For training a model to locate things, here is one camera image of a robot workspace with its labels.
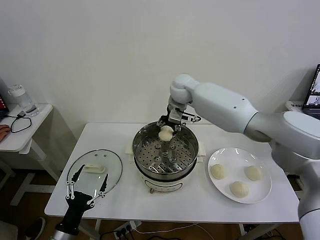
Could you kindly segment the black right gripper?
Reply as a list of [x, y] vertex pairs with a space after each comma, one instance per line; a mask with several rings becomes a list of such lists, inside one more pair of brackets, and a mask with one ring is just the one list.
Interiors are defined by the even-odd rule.
[[165, 125], [174, 125], [176, 133], [181, 131], [181, 121], [183, 112], [187, 109], [187, 104], [169, 102], [167, 106], [167, 115], [162, 115], [156, 125], [162, 127]]

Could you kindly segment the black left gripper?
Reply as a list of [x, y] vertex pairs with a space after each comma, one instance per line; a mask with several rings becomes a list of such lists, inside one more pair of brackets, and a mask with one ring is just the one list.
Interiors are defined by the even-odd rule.
[[108, 186], [107, 173], [99, 193], [94, 198], [85, 193], [85, 164], [73, 164], [68, 170], [66, 177], [66, 202], [68, 209], [61, 223], [56, 225], [56, 230], [65, 234], [76, 236], [79, 233], [79, 225], [84, 212], [90, 210], [94, 206], [94, 202], [103, 199], [106, 196]]

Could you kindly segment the person's hand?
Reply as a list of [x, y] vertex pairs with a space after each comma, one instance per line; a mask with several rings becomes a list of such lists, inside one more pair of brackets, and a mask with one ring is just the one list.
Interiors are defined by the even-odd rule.
[[4, 140], [4, 138], [9, 134], [11, 128], [6, 124], [0, 125], [0, 142]]

